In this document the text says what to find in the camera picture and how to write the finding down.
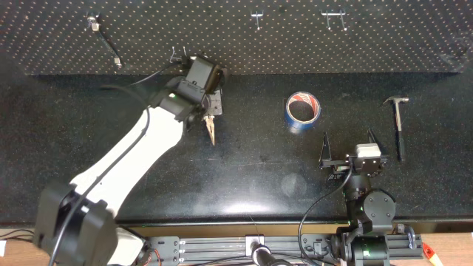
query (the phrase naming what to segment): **wooden floor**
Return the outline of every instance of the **wooden floor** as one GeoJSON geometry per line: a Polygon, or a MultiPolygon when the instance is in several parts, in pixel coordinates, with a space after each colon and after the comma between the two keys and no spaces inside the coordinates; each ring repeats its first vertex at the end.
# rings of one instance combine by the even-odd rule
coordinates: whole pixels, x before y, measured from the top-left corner
{"type": "MultiPolygon", "coordinates": [[[[471,233],[428,233],[422,239],[440,257],[443,265],[473,265],[473,234],[471,233]]],[[[0,257],[0,266],[43,266],[49,256],[33,245],[15,240],[7,242],[5,257],[0,257]]],[[[429,266],[429,260],[391,261],[395,266],[429,266]]]]}

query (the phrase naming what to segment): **pegboard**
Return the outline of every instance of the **pegboard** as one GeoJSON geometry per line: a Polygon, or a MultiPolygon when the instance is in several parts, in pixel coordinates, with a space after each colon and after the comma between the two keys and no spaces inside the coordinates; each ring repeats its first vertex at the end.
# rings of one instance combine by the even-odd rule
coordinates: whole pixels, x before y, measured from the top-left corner
{"type": "Polygon", "coordinates": [[[460,72],[471,0],[3,1],[0,49],[27,74],[149,74],[207,55],[232,74],[460,72]],[[321,11],[343,10],[327,19],[321,11]],[[123,62],[87,26],[89,11],[123,62]],[[252,13],[262,13],[258,30],[252,13]]]}

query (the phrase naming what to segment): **tape roll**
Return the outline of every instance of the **tape roll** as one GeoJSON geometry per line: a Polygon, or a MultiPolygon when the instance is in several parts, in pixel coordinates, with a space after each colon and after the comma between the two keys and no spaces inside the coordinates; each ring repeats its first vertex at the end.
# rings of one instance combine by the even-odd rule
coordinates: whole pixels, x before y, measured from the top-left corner
{"type": "Polygon", "coordinates": [[[312,94],[309,92],[296,92],[289,97],[286,103],[285,116],[289,123],[289,126],[298,130],[305,130],[313,127],[317,119],[320,116],[321,108],[320,103],[312,94]],[[310,120],[299,120],[293,116],[290,110],[290,105],[298,100],[308,103],[313,110],[313,117],[310,120]]]}

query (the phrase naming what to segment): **hammer handle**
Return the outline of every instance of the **hammer handle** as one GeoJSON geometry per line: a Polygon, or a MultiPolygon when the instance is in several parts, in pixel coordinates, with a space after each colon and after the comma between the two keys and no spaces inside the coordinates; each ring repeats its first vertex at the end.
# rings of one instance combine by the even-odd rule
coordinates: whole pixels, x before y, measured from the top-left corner
{"type": "Polygon", "coordinates": [[[406,150],[404,149],[404,139],[402,138],[402,131],[398,131],[398,157],[399,161],[403,162],[406,160],[406,150]]]}

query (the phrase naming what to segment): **black countertop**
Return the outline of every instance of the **black countertop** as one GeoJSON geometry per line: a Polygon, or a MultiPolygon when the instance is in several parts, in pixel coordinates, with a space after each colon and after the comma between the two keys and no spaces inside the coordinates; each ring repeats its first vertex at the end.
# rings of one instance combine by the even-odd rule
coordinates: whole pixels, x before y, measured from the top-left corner
{"type": "MultiPolygon", "coordinates": [[[[128,95],[98,90],[130,76],[24,77],[2,66],[0,225],[33,224],[44,186],[68,183],[113,147],[140,116],[128,95]]],[[[160,76],[163,84],[169,76],[160,76]]],[[[118,214],[133,225],[295,222],[333,189],[318,169],[323,132],[334,159],[367,142],[373,128],[391,158],[373,186],[398,201],[397,220],[473,219],[473,69],[463,74],[235,75],[215,119],[216,146],[204,123],[185,134],[133,188],[118,214]],[[314,129],[288,131],[285,99],[314,94],[314,129]],[[391,95],[401,105],[407,161],[395,159],[391,95]]],[[[152,88],[137,88],[145,95],[152,88]]],[[[342,195],[315,208],[313,222],[346,222],[342,195]]]]}

